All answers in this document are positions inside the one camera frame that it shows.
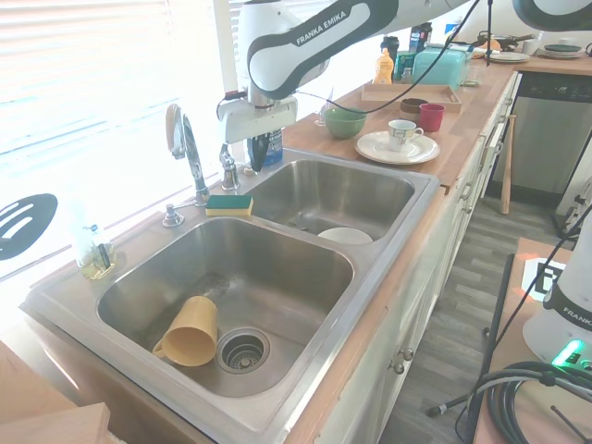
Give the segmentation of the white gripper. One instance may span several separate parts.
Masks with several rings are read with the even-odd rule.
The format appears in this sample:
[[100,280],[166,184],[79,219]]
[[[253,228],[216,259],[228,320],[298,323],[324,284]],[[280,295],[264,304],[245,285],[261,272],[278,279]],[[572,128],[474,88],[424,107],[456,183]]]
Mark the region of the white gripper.
[[259,109],[246,99],[236,99],[223,103],[217,114],[222,142],[232,144],[248,139],[251,169],[259,172],[269,146],[268,132],[282,130],[296,122],[297,100],[290,96]]

